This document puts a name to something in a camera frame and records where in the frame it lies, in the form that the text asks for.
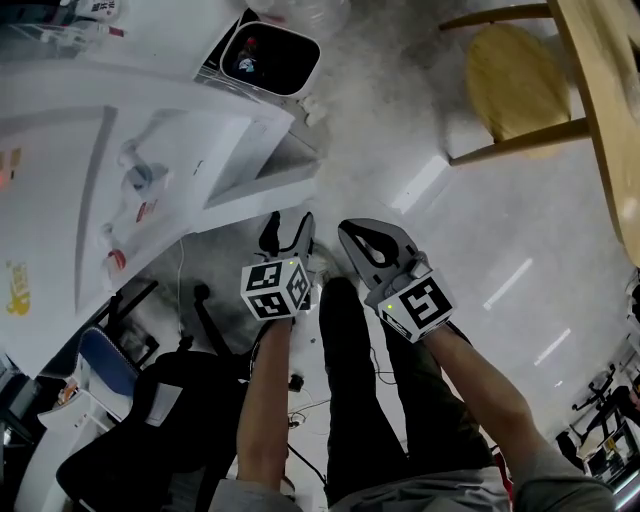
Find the clear bottle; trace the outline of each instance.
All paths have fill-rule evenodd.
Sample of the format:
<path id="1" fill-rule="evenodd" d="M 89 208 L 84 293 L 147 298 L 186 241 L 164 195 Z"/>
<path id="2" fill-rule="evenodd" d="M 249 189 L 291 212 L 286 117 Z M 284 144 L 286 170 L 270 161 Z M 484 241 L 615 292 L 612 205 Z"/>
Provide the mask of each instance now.
<path id="1" fill-rule="evenodd" d="M 350 0 L 246 0 L 260 18 L 290 28 L 318 41 L 331 38 L 344 27 Z"/>

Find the shirt sleeve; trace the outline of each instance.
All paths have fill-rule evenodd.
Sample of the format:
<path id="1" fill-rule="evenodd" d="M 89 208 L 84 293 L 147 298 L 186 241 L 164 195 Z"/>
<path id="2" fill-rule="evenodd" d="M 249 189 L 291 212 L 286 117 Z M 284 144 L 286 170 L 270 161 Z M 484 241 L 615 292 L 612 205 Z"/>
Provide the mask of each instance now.
<path id="1" fill-rule="evenodd" d="M 611 489 L 585 476 L 550 445 L 535 454 L 514 477 L 515 512 L 615 510 Z"/>
<path id="2" fill-rule="evenodd" d="M 255 482 L 220 480 L 209 512 L 302 512 L 289 498 Z"/>

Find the table leg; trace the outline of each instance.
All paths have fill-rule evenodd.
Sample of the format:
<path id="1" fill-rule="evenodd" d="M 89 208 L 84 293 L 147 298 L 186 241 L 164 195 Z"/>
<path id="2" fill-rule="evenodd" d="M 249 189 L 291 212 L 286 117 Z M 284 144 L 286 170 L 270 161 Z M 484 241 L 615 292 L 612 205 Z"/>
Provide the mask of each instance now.
<path id="1" fill-rule="evenodd" d="M 450 30 L 452 28 L 481 25 L 482 23 L 493 23 L 494 21 L 551 17 L 551 11 L 547 4 L 514 5 L 512 7 L 502 7 L 490 11 L 474 12 L 473 14 L 461 16 L 460 18 L 442 23 L 438 28 L 440 30 Z"/>
<path id="2" fill-rule="evenodd" d="M 586 139 L 591 134 L 586 118 L 574 119 L 566 123 L 543 128 L 531 133 L 525 133 L 513 139 L 507 139 L 491 146 L 477 149 L 457 158 L 450 158 L 449 165 L 463 165 L 471 162 L 479 162 L 496 156 L 518 153 L 527 149 L 553 146 L 564 142 Z"/>

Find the gray shirt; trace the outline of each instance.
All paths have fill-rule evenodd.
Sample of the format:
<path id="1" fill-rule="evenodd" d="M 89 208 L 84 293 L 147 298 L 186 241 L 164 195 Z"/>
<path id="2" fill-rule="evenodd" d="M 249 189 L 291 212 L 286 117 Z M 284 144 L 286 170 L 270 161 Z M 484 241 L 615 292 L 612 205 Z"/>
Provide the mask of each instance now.
<path id="1" fill-rule="evenodd" d="M 585 477 L 551 446 L 513 474 L 514 510 L 613 511 L 613 495 Z M 223 480 L 210 512 L 301 512 L 278 492 L 253 482 Z M 496 467 L 424 475 L 359 491 L 331 512 L 509 512 L 509 499 Z"/>

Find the person's right arm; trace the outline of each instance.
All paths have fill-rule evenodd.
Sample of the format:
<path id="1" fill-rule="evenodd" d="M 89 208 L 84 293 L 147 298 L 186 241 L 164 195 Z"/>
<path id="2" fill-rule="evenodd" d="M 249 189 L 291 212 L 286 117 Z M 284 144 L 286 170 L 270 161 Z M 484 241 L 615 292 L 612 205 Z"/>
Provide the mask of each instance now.
<path id="1" fill-rule="evenodd" d="M 469 343 L 442 326 L 423 340 L 512 471 L 546 445 L 524 396 Z"/>

